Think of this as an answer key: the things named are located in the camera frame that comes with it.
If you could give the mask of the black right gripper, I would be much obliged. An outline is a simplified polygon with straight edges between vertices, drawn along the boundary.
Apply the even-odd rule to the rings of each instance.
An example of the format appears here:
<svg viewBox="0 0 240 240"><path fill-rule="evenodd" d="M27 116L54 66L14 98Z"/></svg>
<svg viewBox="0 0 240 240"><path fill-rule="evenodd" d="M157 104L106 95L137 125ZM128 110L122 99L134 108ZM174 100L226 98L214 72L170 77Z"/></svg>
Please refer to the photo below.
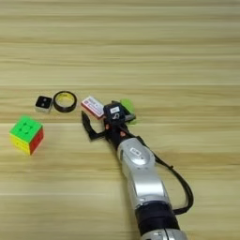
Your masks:
<svg viewBox="0 0 240 240"><path fill-rule="evenodd" d="M111 104L120 104L120 101L112 100ZM118 119L117 121L113 121L111 118L105 117L105 129L101 132L95 132L91 126L90 118L85 112L82 112L82 125L91 141L105 139L113 146L114 149L117 149L122 141L133 137L133 135L128 131L127 122L131 122L135 118L135 114L126 115L123 119Z"/></svg>

